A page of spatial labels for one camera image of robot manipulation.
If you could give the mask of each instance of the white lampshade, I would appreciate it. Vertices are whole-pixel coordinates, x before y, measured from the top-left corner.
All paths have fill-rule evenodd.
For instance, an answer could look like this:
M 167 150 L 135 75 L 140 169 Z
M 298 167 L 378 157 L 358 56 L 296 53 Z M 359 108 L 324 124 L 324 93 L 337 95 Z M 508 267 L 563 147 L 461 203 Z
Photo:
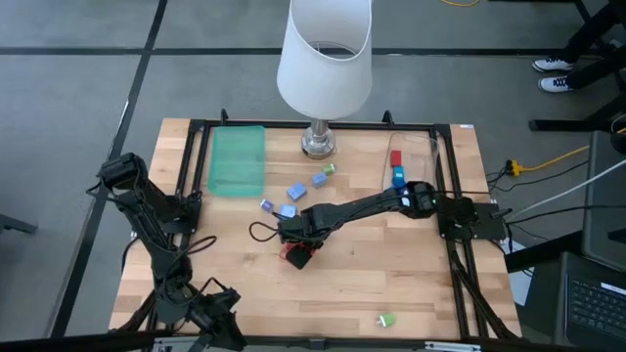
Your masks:
M 291 0 L 278 89 L 294 110 L 336 119 L 356 112 L 372 90 L 371 0 Z M 354 53 L 332 58 L 315 48 Z

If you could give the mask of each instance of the shoe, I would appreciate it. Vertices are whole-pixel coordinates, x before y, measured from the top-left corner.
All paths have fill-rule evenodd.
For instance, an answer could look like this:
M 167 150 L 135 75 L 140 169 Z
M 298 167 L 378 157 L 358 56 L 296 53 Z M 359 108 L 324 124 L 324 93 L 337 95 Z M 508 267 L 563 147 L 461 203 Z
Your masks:
M 563 93 L 573 91 L 567 83 L 565 83 L 567 76 L 563 77 L 551 77 L 543 78 L 539 80 L 539 89 L 548 93 Z
M 566 63 L 559 57 L 549 57 L 544 60 L 536 60 L 532 63 L 532 67 L 536 70 L 547 72 L 570 72 L 574 69 L 574 64 Z

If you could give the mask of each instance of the white cable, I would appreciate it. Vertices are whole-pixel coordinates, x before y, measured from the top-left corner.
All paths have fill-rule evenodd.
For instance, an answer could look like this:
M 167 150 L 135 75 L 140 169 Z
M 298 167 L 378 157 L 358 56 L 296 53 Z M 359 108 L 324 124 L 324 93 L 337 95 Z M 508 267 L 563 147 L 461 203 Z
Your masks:
M 613 126 L 615 125 L 615 122 L 617 122 L 617 121 L 619 121 L 620 119 L 622 119 L 622 117 L 626 117 L 626 113 L 624 113 L 623 115 L 621 115 L 621 116 L 619 116 L 619 117 L 615 118 L 615 119 L 613 120 L 613 122 L 611 122 L 611 124 L 610 124 L 610 131 L 611 131 L 611 132 L 613 132 L 613 133 L 614 133 L 614 132 L 617 132 L 617 131 L 615 131 L 615 130 L 613 129 Z
M 565 196 L 565 195 L 568 195 L 568 194 L 570 194 L 570 193 L 572 193 L 572 192 L 574 192 L 574 191 L 578 190 L 578 189 L 579 189 L 579 188 L 581 188 L 581 187 L 587 186 L 587 185 L 589 185 L 590 183 L 592 183 L 592 182 L 594 182 L 594 181 L 598 180 L 599 178 L 603 177 L 603 176 L 604 176 L 604 175 L 606 175 L 607 173 L 609 173 L 609 172 L 613 171 L 614 169 L 618 168 L 619 166 L 622 166 L 623 164 L 626 164 L 626 159 L 621 160 L 620 162 L 618 162 L 618 163 L 614 164 L 613 166 L 609 167 L 607 170 L 605 170 L 605 171 L 603 171 L 603 172 L 599 173 L 598 175 L 594 176 L 593 178 L 590 178 L 589 180 L 587 180 L 587 181 L 585 181 L 585 182 L 581 183 L 580 185 L 578 185 L 578 186 L 576 186 L 576 187 L 574 187 L 574 188 L 572 188 L 572 189 L 570 189 L 570 190 L 567 190 L 567 191 L 565 191 L 565 192 L 561 193 L 560 195 L 557 195 L 557 196 L 554 196 L 554 197 L 552 197 L 552 198 L 548 198 L 548 199 L 545 199 L 545 200 L 541 200 L 541 201 L 540 201 L 540 202 L 538 202 L 538 203 L 532 204 L 532 205 L 530 205 L 530 206 L 528 206 L 528 207 L 524 208 L 523 210 L 518 211 L 517 213 L 515 213 L 515 214 L 511 215 L 511 217 L 509 218 L 509 220 L 508 220 L 508 221 L 511 221 L 511 220 L 515 219 L 518 215 L 520 215 L 520 214 L 522 214 L 522 213 L 525 213 L 526 211 L 528 211 L 528 210 L 530 210 L 530 209 L 536 208 L 536 207 L 537 207 L 537 206 L 539 206 L 539 205 L 543 205 L 543 204 L 545 204 L 545 203 L 547 203 L 547 202 L 550 202 L 550 201 L 553 201 L 553 200 L 555 200 L 555 199 L 557 199 L 557 198 L 561 198 L 561 197 L 563 197 L 563 196 Z

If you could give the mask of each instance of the yellow cable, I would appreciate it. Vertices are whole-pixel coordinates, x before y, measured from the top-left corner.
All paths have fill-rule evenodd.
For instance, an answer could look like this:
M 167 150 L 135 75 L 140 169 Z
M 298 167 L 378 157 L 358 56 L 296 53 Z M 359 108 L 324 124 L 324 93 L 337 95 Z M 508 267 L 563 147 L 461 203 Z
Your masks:
M 579 149 L 577 149 L 575 151 L 571 151 L 571 152 L 563 154 L 563 155 L 561 155 L 559 157 L 555 157 L 554 159 L 552 159 L 550 161 L 546 161 L 546 162 L 542 163 L 539 166 L 535 166 L 535 167 L 523 167 L 523 166 L 521 166 L 520 171 L 537 171 L 537 170 L 539 170 L 541 168 L 544 168 L 546 166 L 550 166 L 550 165 L 554 164 L 557 161 L 561 161 L 561 160 L 565 159 L 568 156 L 572 156 L 574 154 L 579 154 L 580 152 L 586 151 L 588 149 L 589 149 L 589 146 L 585 146 L 585 147 L 579 148 Z
M 464 4 L 464 3 L 455 3 L 455 2 L 452 2 L 452 1 L 448 1 L 448 0 L 439 0 L 439 1 L 441 1 L 444 4 L 457 6 L 457 7 L 472 7 L 472 6 L 475 6 L 477 3 L 480 2 L 480 0 L 473 0 L 470 3 Z

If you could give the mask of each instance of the table lamp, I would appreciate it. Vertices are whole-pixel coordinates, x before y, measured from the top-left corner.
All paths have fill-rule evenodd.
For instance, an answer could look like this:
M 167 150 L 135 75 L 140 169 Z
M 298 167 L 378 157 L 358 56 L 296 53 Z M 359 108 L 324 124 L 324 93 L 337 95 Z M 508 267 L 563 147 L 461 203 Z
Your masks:
M 371 32 L 371 0 L 291 0 L 277 83 L 290 107 L 313 118 L 302 135 L 311 158 L 335 152 L 328 121 L 356 112 L 370 95 Z

